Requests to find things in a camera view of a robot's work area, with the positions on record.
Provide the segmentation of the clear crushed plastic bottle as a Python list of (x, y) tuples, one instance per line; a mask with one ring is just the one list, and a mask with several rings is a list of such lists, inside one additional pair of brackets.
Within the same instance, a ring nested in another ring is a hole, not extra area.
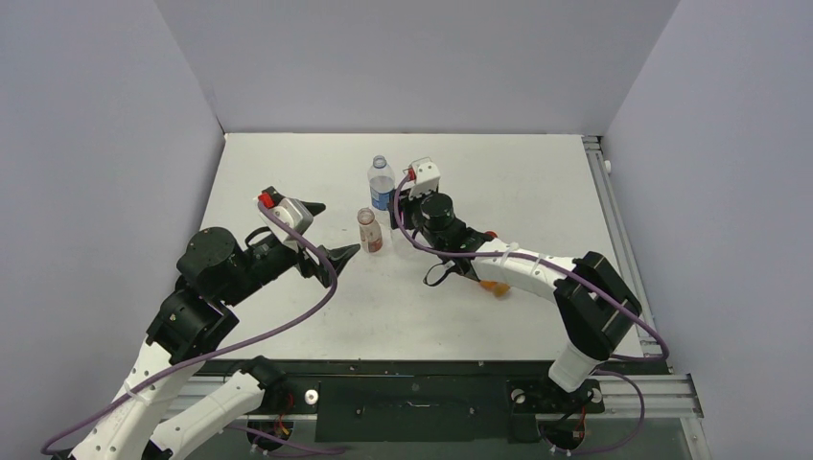
[(395, 255), (400, 259), (413, 259), (419, 255), (419, 251), (414, 248), (398, 227), (390, 231), (390, 241)]

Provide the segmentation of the small bottle red label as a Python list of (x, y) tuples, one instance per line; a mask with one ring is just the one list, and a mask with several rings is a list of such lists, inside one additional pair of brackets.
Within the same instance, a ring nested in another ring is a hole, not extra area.
[(357, 222), (362, 249), (367, 253), (379, 252), (383, 248), (383, 234), (375, 213), (370, 208), (359, 209)]

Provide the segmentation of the Pepsi bottle blue label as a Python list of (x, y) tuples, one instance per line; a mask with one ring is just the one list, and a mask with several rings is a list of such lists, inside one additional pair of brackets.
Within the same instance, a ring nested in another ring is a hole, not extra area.
[(367, 172), (371, 204), (374, 209), (387, 211), (395, 190), (395, 177), (383, 155), (376, 155)]

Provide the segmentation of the orange juice bottle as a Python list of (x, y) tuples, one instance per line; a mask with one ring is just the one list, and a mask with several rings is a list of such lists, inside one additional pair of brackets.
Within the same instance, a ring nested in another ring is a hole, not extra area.
[(511, 287), (503, 282), (496, 282), (496, 281), (479, 281), (479, 285), (490, 292), (496, 298), (502, 298), (506, 296), (509, 292)]

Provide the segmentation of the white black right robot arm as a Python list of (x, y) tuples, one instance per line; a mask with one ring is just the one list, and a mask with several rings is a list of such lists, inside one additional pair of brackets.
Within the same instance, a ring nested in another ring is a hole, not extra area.
[(412, 198), (401, 192), (388, 204), (393, 228), (416, 248), (436, 256), (445, 275), (502, 283), (556, 305), (568, 342), (541, 383), (543, 401), (564, 409), (579, 388), (615, 351), (641, 315), (641, 304), (600, 253), (553, 257), (519, 248), (492, 232), (479, 232), (458, 218), (452, 199), (431, 192)]

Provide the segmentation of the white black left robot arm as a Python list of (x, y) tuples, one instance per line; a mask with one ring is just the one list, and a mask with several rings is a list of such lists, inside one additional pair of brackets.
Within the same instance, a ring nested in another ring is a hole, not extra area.
[(286, 374), (270, 359), (241, 364), (218, 389), (175, 416), (172, 402), (238, 324), (233, 308), (290, 269), (315, 278), (329, 294), (358, 244), (316, 246), (304, 234), (321, 203), (261, 195), (265, 226), (238, 242), (225, 228), (194, 234), (178, 260), (179, 279), (149, 325), (138, 357), (110, 405), (85, 421), (74, 447), (42, 453), (55, 459), (183, 459), (230, 423), (254, 410), (289, 409)]

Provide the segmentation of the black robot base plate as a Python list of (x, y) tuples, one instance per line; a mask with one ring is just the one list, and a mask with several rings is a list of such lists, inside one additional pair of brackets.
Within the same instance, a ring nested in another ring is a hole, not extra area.
[(588, 379), (568, 393), (549, 361), (278, 360), (282, 388), (247, 419), (313, 422), (324, 443), (534, 443), (538, 428), (569, 428), (605, 410)]

